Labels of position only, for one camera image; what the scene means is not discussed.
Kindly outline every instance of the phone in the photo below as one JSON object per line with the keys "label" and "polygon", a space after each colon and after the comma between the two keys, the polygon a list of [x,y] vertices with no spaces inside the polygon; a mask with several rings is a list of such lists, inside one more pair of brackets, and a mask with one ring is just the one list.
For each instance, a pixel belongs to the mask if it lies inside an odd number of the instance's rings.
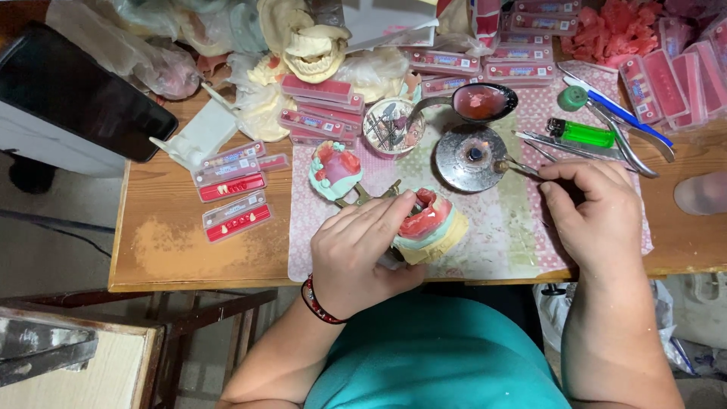
{"label": "phone", "polygon": [[31,21],[0,53],[0,100],[136,162],[179,126],[171,112],[49,26]]}

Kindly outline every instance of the bracelet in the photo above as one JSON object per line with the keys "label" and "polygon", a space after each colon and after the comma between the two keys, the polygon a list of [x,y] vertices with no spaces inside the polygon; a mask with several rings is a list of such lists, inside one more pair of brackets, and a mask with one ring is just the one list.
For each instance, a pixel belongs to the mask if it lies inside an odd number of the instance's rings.
{"label": "bracelet", "polygon": [[313,312],[316,317],[321,319],[321,321],[333,325],[345,324],[348,322],[348,319],[337,319],[321,307],[318,300],[316,300],[316,294],[313,292],[312,274],[308,276],[308,279],[300,286],[300,295],[303,297],[303,302],[308,306],[308,309]]}

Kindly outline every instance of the teal shirt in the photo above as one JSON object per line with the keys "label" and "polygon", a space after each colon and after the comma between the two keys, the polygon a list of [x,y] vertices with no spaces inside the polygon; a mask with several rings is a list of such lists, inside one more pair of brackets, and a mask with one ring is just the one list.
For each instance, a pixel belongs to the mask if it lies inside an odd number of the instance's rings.
{"label": "teal shirt", "polygon": [[475,301],[407,293],[357,314],[305,401],[319,408],[570,408],[541,351]]}

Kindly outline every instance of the forearm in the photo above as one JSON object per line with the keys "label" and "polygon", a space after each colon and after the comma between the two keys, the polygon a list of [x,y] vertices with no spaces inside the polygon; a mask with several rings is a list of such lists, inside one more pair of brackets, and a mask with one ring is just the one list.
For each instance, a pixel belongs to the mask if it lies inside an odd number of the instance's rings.
{"label": "forearm", "polygon": [[297,298],[252,347],[222,392],[218,407],[259,405],[263,400],[303,403],[343,327],[321,321]]}
{"label": "forearm", "polygon": [[563,331],[563,385],[585,402],[683,408],[656,328],[640,263],[582,272]]}

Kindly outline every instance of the hand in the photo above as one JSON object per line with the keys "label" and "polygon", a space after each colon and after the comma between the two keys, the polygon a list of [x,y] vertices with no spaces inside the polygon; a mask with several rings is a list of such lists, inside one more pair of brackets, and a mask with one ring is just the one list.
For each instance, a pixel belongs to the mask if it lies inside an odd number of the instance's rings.
{"label": "hand", "polygon": [[545,179],[573,180],[586,202],[574,206],[557,183],[545,182],[550,214],[563,246],[582,274],[613,274],[641,269],[641,198],[620,164],[566,159],[540,168]]}
{"label": "hand", "polygon": [[313,289],[333,317],[347,319],[422,284],[425,265],[393,271],[376,263],[416,200],[407,190],[396,198],[344,207],[313,236]]}

